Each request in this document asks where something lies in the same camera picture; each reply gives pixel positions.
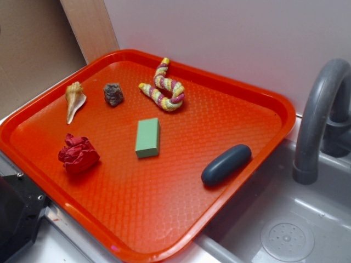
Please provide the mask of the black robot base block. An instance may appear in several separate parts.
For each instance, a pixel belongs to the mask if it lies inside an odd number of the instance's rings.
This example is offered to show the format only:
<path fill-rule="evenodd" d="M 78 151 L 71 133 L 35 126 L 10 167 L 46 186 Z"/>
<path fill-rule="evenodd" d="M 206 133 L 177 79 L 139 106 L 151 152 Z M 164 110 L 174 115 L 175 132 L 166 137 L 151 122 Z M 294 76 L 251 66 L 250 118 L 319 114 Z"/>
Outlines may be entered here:
<path fill-rule="evenodd" d="M 1 262 L 35 243 L 48 201 L 26 174 L 1 176 Z"/>

